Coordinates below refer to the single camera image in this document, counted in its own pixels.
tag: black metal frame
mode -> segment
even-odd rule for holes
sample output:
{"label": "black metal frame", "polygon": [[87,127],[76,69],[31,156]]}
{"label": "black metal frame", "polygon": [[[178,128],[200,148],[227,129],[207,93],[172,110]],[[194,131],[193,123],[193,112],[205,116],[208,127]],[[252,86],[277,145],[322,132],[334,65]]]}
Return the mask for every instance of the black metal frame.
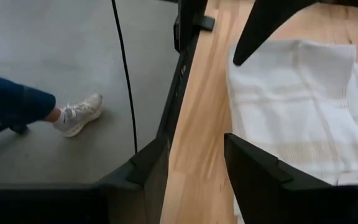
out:
{"label": "black metal frame", "polygon": [[358,223],[358,186],[332,186],[225,134],[224,157],[245,223]]}
{"label": "black metal frame", "polygon": [[179,56],[160,126],[158,127],[157,136],[167,136],[171,142],[175,134],[197,42],[198,32],[193,36],[190,44]]}

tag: black cable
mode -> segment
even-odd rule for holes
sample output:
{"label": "black cable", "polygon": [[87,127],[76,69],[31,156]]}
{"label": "black cable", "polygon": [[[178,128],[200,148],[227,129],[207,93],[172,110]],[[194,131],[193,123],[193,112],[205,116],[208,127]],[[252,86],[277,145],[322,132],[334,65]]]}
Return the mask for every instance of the black cable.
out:
{"label": "black cable", "polygon": [[121,45],[121,53],[122,53],[122,62],[124,63],[124,70],[125,70],[125,77],[127,79],[127,86],[128,86],[128,95],[129,95],[129,104],[131,106],[131,115],[132,115],[132,128],[134,130],[134,144],[135,144],[135,153],[137,153],[137,136],[136,136],[136,120],[135,120],[135,109],[134,109],[134,101],[132,99],[132,90],[131,90],[131,81],[129,80],[129,73],[128,73],[128,66],[127,66],[127,59],[125,55],[125,48],[124,48],[124,40],[122,39],[122,32],[121,26],[119,24],[118,19],[118,12],[116,6],[116,0],[111,0],[112,9],[114,11],[114,17],[116,18],[118,36],[119,36],[119,43]]}

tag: black plastic bracket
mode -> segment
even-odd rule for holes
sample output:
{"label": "black plastic bracket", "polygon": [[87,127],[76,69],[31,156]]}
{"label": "black plastic bracket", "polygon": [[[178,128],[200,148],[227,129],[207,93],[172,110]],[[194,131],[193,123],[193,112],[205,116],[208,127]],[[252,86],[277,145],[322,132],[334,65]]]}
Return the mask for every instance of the black plastic bracket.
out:
{"label": "black plastic bracket", "polygon": [[210,16],[195,16],[194,25],[201,30],[212,31],[215,25],[215,19]]}

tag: white sneaker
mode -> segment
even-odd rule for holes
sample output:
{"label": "white sneaker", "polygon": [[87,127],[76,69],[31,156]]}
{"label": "white sneaker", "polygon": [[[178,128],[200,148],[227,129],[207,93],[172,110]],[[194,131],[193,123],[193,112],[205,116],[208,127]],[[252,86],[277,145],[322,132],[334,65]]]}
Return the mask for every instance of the white sneaker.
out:
{"label": "white sneaker", "polygon": [[103,96],[93,94],[81,103],[62,108],[61,111],[65,115],[64,120],[61,123],[54,123],[53,126],[60,130],[65,137],[76,136],[87,123],[100,116],[103,108]]}

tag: wooden tabletop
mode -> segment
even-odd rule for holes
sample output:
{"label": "wooden tabletop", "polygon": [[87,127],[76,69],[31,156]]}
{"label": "wooden tabletop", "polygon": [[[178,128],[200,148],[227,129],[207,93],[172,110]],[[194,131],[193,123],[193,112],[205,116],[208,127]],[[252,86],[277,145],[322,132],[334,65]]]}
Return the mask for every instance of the wooden tabletop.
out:
{"label": "wooden tabletop", "polygon": [[[252,4],[208,1],[206,14],[216,23],[212,33],[202,32],[198,39],[170,154],[162,224],[236,223],[223,154],[223,134],[231,131],[226,62]],[[271,38],[355,44],[358,61],[358,8],[315,4],[294,15]]]}

